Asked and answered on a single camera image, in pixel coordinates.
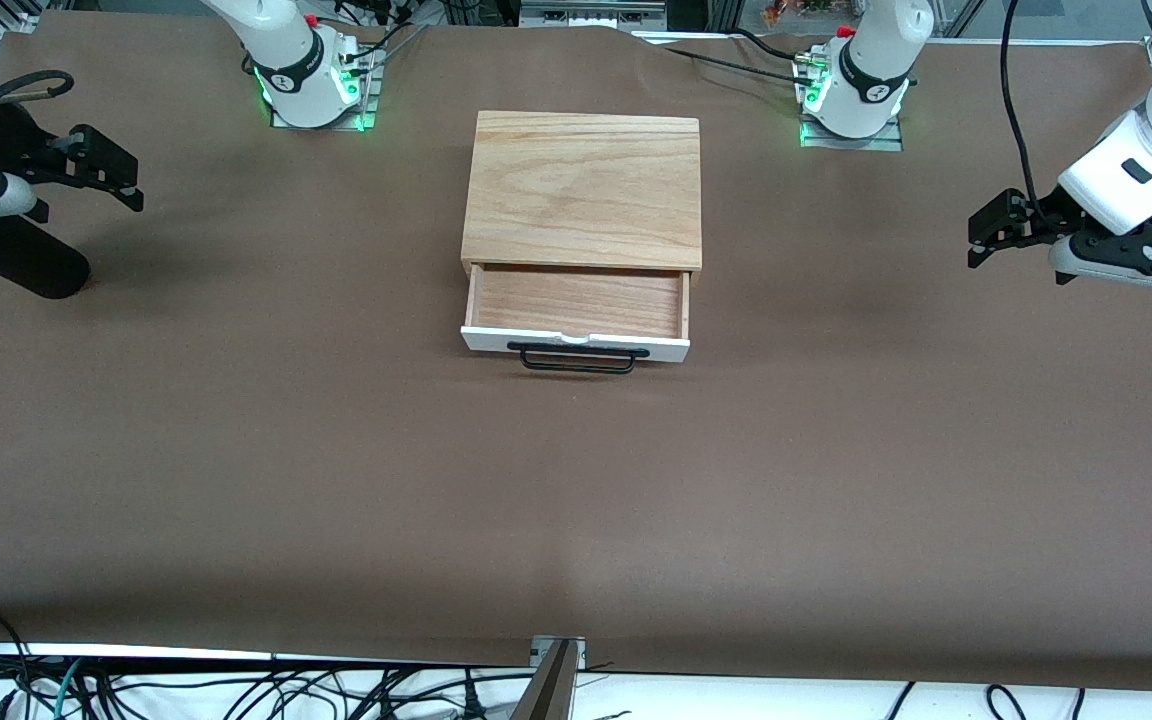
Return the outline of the grey power strip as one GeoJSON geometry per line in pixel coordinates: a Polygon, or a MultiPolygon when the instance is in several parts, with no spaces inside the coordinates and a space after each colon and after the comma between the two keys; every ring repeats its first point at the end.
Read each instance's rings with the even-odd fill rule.
{"type": "Polygon", "coordinates": [[[520,0],[517,26],[609,26],[666,32],[666,0],[520,0]]]}

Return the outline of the white front drawer black handle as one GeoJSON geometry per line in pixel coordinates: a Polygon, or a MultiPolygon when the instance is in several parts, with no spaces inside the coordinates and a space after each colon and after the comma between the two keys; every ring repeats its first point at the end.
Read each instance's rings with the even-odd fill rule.
{"type": "Polygon", "coordinates": [[[626,374],[685,361],[690,290],[668,270],[473,264],[461,336],[532,369],[626,374]]]}

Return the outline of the brown table cover sheet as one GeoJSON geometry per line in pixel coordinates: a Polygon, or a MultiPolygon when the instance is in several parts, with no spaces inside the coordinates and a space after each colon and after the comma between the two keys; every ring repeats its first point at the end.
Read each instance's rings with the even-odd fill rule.
{"type": "Polygon", "coordinates": [[[1152,689],[1152,290],[965,263],[1018,182],[996,50],[924,50],[901,152],[605,28],[435,26],[369,132],[262,118],[219,18],[51,12],[0,79],[141,159],[44,187],[92,281],[0,278],[0,614],[38,642],[1152,689]],[[482,109],[695,118],[685,363],[460,336],[482,109]]]}

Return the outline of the black cylindrical vase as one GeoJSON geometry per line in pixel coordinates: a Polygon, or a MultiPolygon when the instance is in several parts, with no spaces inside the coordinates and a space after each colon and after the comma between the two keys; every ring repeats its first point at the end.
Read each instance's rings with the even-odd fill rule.
{"type": "Polygon", "coordinates": [[[0,218],[0,276],[44,300],[67,300],[90,279],[86,256],[23,217],[0,218]]]}

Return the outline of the metal base plate right arm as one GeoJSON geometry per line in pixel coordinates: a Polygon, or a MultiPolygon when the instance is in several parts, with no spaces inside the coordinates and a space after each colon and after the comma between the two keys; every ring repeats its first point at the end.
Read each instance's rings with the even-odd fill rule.
{"type": "Polygon", "coordinates": [[[328,68],[312,73],[297,92],[285,92],[280,85],[259,76],[262,100],[268,105],[271,127],[288,129],[362,129],[369,128],[369,114],[376,109],[370,79],[353,78],[328,68]]]}

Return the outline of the metal base plate left arm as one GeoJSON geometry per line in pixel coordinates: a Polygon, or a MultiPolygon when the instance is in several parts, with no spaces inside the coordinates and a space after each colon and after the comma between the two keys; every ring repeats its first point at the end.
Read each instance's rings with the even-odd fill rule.
{"type": "Polygon", "coordinates": [[[828,131],[818,118],[803,113],[799,115],[799,146],[805,149],[901,152],[901,126],[899,118],[890,118],[876,135],[849,138],[828,131]]]}

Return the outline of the light wooden drawer cabinet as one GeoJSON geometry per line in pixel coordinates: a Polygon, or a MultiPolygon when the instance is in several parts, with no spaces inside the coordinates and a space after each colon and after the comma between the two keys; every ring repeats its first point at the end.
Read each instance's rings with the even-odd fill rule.
{"type": "Polygon", "coordinates": [[[480,111],[460,260],[700,272],[699,119],[480,111]]]}

